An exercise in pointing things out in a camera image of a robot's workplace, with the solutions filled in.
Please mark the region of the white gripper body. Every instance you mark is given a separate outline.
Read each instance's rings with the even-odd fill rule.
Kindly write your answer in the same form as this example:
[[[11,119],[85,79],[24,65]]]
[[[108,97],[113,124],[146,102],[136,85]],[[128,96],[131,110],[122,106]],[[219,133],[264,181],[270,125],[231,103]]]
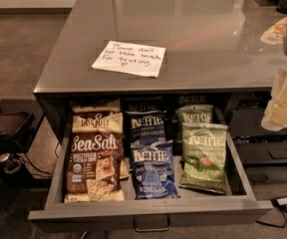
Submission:
[[[269,45],[276,45],[283,42],[283,36],[285,34],[287,25],[287,17],[279,20],[272,27],[270,27],[267,31],[265,31],[260,40]]]

